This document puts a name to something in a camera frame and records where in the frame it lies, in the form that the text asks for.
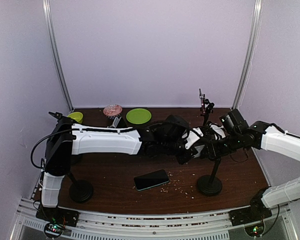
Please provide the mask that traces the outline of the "black phone teal case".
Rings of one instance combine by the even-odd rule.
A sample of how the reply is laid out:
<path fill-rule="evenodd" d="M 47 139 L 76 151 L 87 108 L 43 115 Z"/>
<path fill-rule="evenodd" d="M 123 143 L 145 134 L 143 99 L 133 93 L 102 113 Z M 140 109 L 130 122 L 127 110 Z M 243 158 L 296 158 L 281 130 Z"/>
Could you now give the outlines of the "black phone teal case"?
<path fill-rule="evenodd" d="M 170 179 L 164 169 L 136 176 L 134 186 L 137 191 L 144 191 L 163 184 L 169 183 Z"/>

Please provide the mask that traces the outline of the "pink phone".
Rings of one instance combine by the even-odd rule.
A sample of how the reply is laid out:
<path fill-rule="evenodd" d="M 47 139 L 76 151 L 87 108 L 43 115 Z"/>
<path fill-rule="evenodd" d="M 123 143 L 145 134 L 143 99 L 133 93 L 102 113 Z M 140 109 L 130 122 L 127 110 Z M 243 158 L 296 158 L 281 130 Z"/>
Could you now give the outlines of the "pink phone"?
<path fill-rule="evenodd" d="M 205 107 L 205 94 L 202 93 L 201 88 L 199 88 L 199 99 L 200 99 L 200 115 L 204 116 L 206 113 L 206 107 Z"/>

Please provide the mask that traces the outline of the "black phone stand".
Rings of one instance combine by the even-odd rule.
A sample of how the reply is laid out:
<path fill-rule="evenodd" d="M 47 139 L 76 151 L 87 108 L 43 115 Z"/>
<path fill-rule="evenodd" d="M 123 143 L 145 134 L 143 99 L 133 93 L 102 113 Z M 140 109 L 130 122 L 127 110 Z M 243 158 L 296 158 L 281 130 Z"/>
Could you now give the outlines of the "black phone stand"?
<path fill-rule="evenodd" d="M 214 161 L 214 166 L 210 175 L 203 175 L 197 180 L 198 190 L 205 196 L 212 197 L 218 195 L 223 188 L 222 182 L 216 177 L 221 159 Z"/>
<path fill-rule="evenodd" d="M 69 188 L 69 197 L 79 204 L 89 201 L 94 193 L 92 184 L 86 180 L 77 180 L 71 172 L 67 176 L 72 182 Z"/>
<path fill-rule="evenodd" d="M 205 114 L 203 117 L 203 126 L 206 125 L 206 123 L 208 122 L 209 119 L 209 115 L 210 113 L 213 112 L 213 108 L 214 108 L 215 104 L 213 102 L 210 102 L 208 99 L 205 99 Z"/>

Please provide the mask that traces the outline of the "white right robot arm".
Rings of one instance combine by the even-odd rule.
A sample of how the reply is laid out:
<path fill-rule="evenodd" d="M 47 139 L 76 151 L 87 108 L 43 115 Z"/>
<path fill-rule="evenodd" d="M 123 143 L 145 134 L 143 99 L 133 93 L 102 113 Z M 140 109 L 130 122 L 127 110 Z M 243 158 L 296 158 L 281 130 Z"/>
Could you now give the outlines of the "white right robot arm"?
<path fill-rule="evenodd" d="M 222 182 L 216 177 L 221 158 L 238 149 L 255 148 L 287 156 L 300 162 L 300 136 L 284 131 L 275 123 L 256 121 L 249 126 L 238 109 L 220 117 L 227 132 L 222 136 L 212 128 L 212 123 L 203 122 L 204 134 L 207 136 L 201 157 L 214 161 L 210 175 L 201 176 L 197 187 L 205 196 L 218 195 Z M 250 200 L 250 206 L 229 212 L 233 226 L 262 221 L 271 217 L 271 208 L 281 204 L 300 200 L 300 176 L 278 186 L 259 190 Z"/>

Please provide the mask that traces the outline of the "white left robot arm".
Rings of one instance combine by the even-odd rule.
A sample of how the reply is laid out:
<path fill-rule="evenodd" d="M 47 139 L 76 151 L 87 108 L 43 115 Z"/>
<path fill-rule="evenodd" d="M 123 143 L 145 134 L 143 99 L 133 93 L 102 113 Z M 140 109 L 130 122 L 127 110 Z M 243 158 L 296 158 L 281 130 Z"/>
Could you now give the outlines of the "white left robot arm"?
<path fill-rule="evenodd" d="M 75 156 L 96 153 L 125 155 L 170 155 L 180 164 L 201 156 L 207 143 L 203 127 L 191 128 L 177 115 L 144 126 L 96 127 L 54 113 L 57 124 L 51 134 L 40 139 L 32 148 L 45 142 L 45 155 L 36 167 L 42 172 L 40 205 L 51 222 L 62 218 L 59 193 L 65 176 L 71 176 L 71 161 Z"/>

